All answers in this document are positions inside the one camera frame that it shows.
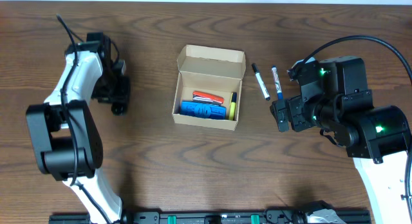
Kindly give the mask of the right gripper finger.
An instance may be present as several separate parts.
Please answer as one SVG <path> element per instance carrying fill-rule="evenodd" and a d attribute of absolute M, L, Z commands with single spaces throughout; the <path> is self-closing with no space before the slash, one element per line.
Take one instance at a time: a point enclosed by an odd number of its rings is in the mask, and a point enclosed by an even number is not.
<path fill-rule="evenodd" d="M 292 130 L 295 132 L 304 131 L 308 128 L 308 122 L 303 116 L 303 104 L 301 96 L 295 96 L 286 100 L 288 120 Z"/>
<path fill-rule="evenodd" d="M 270 106 L 270 112 L 274 116 L 278 130 L 280 132 L 286 132 L 289 130 L 288 125 L 288 114 L 287 114 L 287 107 L 286 102 L 284 99 L 273 101 L 272 105 Z"/>

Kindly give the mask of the blue whiteboard marker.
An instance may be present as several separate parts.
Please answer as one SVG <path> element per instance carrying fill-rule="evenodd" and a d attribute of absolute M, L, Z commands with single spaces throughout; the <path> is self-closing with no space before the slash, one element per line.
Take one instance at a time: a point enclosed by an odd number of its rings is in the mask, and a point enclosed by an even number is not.
<path fill-rule="evenodd" d="M 283 99 L 283 92 L 281 89 L 281 84 L 280 84 L 280 79 L 279 79 L 279 75 L 277 72 L 277 67 L 276 66 L 272 66 L 271 68 L 271 72 L 274 78 L 274 84 L 276 87 L 276 93 L 277 93 L 277 99 L 278 100 L 282 100 Z"/>

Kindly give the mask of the yellow highlighter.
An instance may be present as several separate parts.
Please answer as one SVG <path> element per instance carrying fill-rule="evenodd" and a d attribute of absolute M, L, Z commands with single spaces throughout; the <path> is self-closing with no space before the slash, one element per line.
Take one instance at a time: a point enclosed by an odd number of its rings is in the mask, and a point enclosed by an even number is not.
<path fill-rule="evenodd" d="M 235 112 L 236 112 L 236 101 L 237 101 L 237 93 L 233 92 L 230 98 L 230 110 L 229 110 L 229 120 L 234 120 Z"/>

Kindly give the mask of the black whiteboard marker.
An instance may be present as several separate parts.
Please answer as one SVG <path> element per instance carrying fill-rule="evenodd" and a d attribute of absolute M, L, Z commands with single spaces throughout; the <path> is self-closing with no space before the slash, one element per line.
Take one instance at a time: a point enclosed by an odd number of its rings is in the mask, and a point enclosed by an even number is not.
<path fill-rule="evenodd" d="M 262 76 L 260 74 L 260 71 L 259 71 L 259 69 L 258 69 L 258 67 L 255 63 L 252 63 L 252 69 L 255 73 L 256 79 L 258 81 L 259 87 L 262 91 L 262 94 L 263 94 L 265 100 L 270 100 L 270 94 L 267 90 L 267 87 L 265 86 L 265 83 L 263 82 L 263 78 L 262 78 Z"/>

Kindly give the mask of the cardboard box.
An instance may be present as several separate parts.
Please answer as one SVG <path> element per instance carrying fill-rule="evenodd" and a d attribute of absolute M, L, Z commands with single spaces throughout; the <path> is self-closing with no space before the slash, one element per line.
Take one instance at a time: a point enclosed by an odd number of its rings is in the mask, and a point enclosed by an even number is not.
<path fill-rule="evenodd" d="M 235 130 L 238 124 L 242 80 L 246 70 L 245 53 L 237 50 L 186 45 L 177 58 L 178 81 L 172 116 L 177 124 Z M 224 98 L 226 108 L 223 120 L 197 118 L 180 114 L 183 101 L 195 102 L 194 91 Z M 230 98 L 237 93 L 234 120 L 229 120 Z"/>

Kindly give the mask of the red stapler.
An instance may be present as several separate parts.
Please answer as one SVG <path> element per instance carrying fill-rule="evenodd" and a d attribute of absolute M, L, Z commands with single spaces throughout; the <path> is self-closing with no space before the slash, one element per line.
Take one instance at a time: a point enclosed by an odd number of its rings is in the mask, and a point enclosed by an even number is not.
<path fill-rule="evenodd" d="M 224 98 L 219 97 L 217 95 L 213 95 L 210 93 L 204 93 L 201 91 L 194 91 L 192 93 L 193 100 L 195 102 L 203 102 L 203 103 L 208 103 L 208 104 L 217 104 L 217 105 L 222 105 L 224 103 Z"/>

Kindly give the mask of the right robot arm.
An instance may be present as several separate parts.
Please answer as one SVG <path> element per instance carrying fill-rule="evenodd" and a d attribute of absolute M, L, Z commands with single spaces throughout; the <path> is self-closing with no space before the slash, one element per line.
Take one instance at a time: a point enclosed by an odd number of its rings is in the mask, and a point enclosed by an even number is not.
<path fill-rule="evenodd" d="M 411 131 L 396 106 L 375 107 L 360 57 L 310 58 L 297 74 L 300 94 L 270 107 L 281 132 L 320 128 L 346 150 L 364 183 L 377 223 L 411 223 L 405 192 Z"/>

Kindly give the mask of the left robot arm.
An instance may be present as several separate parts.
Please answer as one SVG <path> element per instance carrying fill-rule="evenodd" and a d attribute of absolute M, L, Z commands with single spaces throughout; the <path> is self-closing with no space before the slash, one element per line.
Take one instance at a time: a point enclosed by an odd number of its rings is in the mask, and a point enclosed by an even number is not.
<path fill-rule="evenodd" d="M 78 196 L 89 213 L 87 223 L 131 221 L 101 168 L 102 140 L 89 110 L 95 99 L 111 104 L 114 115 L 127 111 L 131 85 L 125 61 L 111 58 L 115 46 L 106 36 L 69 46 L 65 69 L 51 95 L 26 110 L 40 172 Z"/>

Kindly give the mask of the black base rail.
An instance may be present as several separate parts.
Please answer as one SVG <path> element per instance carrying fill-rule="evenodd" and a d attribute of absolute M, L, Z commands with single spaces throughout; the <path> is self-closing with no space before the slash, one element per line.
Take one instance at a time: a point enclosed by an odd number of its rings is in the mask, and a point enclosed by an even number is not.
<path fill-rule="evenodd" d="M 335 209 L 324 201 L 315 201 L 300 209 L 269 207 L 266 210 L 233 212 L 135 212 L 126 214 L 118 222 L 132 224 L 371 224 L 371 214 L 364 209 Z"/>

